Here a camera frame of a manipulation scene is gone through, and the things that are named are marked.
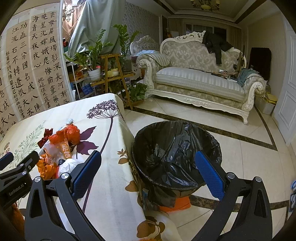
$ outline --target white storage bin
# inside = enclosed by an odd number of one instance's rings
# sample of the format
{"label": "white storage bin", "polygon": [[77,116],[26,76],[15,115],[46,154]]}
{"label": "white storage bin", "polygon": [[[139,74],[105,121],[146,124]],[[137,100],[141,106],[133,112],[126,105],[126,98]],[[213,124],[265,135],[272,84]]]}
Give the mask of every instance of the white storage bin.
{"label": "white storage bin", "polygon": [[266,102],[265,99],[263,99],[260,96],[256,96],[255,98],[255,106],[263,113],[263,114],[267,114],[270,115],[272,110],[275,107],[275,104],[271,104]]}

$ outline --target sofa armrest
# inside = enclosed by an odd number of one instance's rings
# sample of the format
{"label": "sofa armrest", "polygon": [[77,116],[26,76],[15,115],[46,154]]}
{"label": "sofa armrest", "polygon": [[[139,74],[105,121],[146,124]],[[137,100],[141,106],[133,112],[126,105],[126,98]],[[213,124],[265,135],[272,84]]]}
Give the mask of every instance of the sofa armrest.
{"label": "sofa armrest", "polygon": [[257,74],[250,74],[242,88],[245,93],[242,110],[250,112],[254,106],[255,94],[265,94],[266,81]]}
{"label": "sofa armrest", "polygon": [[[156,61],[157,58],[161,58],[161,63],[164,66],[161,66]],[[146,84],[149,89],[154,89],[156,73],[167,67],[170,63],[170,59],[164,54],[142,54],[137,58],[136,63],[139,68],[146,69],[144,84]]]}

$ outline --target black plastic bag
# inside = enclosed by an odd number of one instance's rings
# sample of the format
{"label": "black plastic bag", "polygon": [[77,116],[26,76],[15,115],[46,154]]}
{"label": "black plastic bag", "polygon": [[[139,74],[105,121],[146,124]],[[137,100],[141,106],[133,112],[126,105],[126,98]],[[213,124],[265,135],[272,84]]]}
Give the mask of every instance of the black plastic bag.
{"label": "black plastic bag", "polygon": [[149,190],[148,199],[160,206],[174,207],[176,198],[205,185],[194,162],[199,150],[221,164],[218,141],[195,124],[163,121],[141,129],[132,144],[132,157]]}

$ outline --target white door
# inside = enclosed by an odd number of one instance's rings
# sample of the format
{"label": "white door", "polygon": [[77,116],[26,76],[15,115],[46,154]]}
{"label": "white door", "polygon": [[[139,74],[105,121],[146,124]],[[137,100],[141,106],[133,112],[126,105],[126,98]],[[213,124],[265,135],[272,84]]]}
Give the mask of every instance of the white door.
{"label": "white door", "polygon": [[286,32],[287,61],[283,86],[273,119],[286,144],[289,145],[296,134],[296,34],[284,15],[282,16]]}

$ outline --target black jacket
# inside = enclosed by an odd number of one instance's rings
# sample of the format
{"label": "black jacket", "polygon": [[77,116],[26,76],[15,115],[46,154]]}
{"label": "black jacket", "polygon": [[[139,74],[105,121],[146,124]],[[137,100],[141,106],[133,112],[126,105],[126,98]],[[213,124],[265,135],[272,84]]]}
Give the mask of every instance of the black jacket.
{"label": "black jacket", "polygon": [[202,43],[207,47],[209,53],[215,53],[216,64],[222,64],[221,50],[225,52],[233,47],[230,43],[222,39],[219,35],[212,34],[208,31],[205,32]]}

